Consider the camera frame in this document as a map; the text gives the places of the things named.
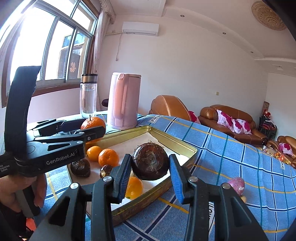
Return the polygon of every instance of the gold metal tray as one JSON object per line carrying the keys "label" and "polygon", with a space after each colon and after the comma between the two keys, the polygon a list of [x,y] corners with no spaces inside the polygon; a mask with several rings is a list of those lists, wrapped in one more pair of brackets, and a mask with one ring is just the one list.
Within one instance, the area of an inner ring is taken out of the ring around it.
{"label": "gold metal tray", "polygon": [[[104,138],[97,143],[102,149],[114,146],[116,144],[122,143],[129,139],[138,137],[145,133],[150,133],[154,138],[156,138],[162,145],[168,149],[176,152],[177,154],[184,155],[188,158],[192,157],[197,149],[193,146],[186,144],[185,142],[163,132],[151,126],[143,126],[139,128],[134,128],[125,131],[119,131],[111,134],[106,134]],[[192,160],[188,160],[183,166],[190,168],[192,166]],[[70,170],[70,165],[68,167],[68,173],[71,181],[76,179],[76,176]],[[155,201],[158,197],[164,194],[172,186],[170,177],[166,178],[164,181],[159,183],[157,186],[153,187],[146,193],[142,194],[137,199],[130,201],[112,211],[113,225],[118,225],[128,218],[134,216],[150,203]]]}

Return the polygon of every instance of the window pane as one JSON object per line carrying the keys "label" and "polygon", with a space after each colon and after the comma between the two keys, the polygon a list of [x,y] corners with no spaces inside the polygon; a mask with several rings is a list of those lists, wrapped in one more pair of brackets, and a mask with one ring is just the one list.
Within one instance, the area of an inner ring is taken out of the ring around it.
{"label": "window pane", "polygon": [[77,2],[77,0],[43,0],[43,1],[56,7],[58,10],[67,14],[68,16],[71,15],[74,9],[75,3]]}
{"label": "window pane", "polygon": [[64,78],[67,52],[74,29],[59,21],[50,43],[45,79],[55,80]]}
{"label": "window pane", "polygon": [[69,71],[69,78],[70,79],[78,79],[81,78],[84,62],[85,62],[85,55],[87,52],[89,38],[86,37],[84,34],[77,32],[75,43],[73,47],[73,51],[70,57],[70,71]]}
{"label": "window pane", "polygon": [[79,4],[74,12],[72,19],[88,31],[91,31],[91,27],[94,23],[94,18],[83,4]]}
{"label": "window pane", "polygon": [[46,40],[54,18],[50,13],[36,7],[28,11],[22,22],[22,29],[12,57],[10,83],[18,67],[42,64]]}

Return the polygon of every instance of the air conditioner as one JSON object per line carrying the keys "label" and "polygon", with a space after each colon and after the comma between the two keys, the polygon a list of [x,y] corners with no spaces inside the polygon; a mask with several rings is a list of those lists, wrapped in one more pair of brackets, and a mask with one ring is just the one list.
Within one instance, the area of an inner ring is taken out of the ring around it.
{"label": "air conditioner", "polygon": [[142,34],[157,36],[159,24],[140,23],[140,22],[123,22],[122,32],[124,34]]}

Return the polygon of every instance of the chestnut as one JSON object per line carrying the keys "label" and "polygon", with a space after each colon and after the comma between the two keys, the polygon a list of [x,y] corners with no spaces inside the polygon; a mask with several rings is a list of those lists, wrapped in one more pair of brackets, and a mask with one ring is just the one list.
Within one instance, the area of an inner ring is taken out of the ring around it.
{"label": "chestnut", "polygon": [[168,155],[158,144],[144,143],[135,149],[132,157],[133,172],[142,180],[157,180],[168,172]]}
{"label": "chestnut", "polygon": [[100,170],[100,177],[103,178],[105,176],[109,176],[112,171],[112,166],[104,165]]}
{"label": "chestnut", "polygon": [[74,175],[79,177],[89,177],[91,174],[91,166],[85,158],[72,162],[70,169]]}

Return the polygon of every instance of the woven ceiling light fixture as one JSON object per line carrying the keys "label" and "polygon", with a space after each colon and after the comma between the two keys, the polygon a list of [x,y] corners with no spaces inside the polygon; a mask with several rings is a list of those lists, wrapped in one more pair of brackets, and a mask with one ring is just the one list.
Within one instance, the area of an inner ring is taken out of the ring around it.
{"label": "woven ceiling light fixture", "polygon": [[257,1],[252,5],[252,13],[261,24],[268,28],[279,31],[287,28],[280,17],[262,1]]}

